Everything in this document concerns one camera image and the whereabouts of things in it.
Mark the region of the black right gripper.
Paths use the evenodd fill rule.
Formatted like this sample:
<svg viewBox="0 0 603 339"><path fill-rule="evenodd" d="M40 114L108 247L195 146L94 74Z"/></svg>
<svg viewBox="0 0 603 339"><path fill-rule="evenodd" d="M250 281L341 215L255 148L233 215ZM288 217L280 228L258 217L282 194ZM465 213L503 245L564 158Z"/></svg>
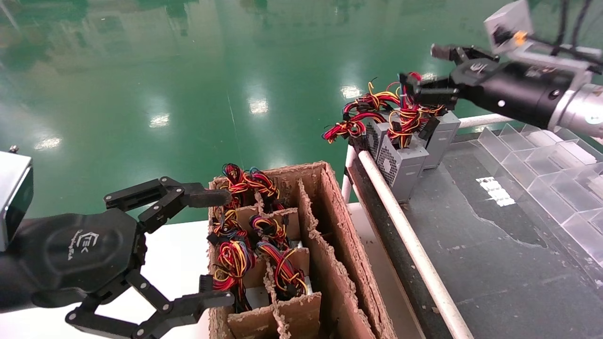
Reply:
<svg viewBox="0 0 603 339"><path fill-rule="evenodd" d="M574 79L571 71L555 67L499 63L498 55L475 45L432 44L431 56L458 66L451 79L400 73L400 100L405 107L454 110L461 98L492 113L547 129Z"/></svg>

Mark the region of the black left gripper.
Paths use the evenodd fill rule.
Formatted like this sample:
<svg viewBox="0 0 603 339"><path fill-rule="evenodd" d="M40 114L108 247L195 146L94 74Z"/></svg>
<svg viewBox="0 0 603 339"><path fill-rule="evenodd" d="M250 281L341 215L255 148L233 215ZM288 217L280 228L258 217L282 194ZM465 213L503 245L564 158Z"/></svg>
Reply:
<svg viewBox="0 0 603 339"><path fill-rule="evenodd" d="M67 324L110 339L161 339L173 328L197 324L206 310L230 306L235 297L214 290L213 277L202 274L198 293L168 300L139 271L147 250L144 233L154 233L185 207L231 201L226 189L161 177L109 193L101 214L24 219L13 238L13 306L82 302L67 314ZM146 205L139 221L125 213ZM136 324L96 314L129 288L155 309L148 320Z"/></svg>

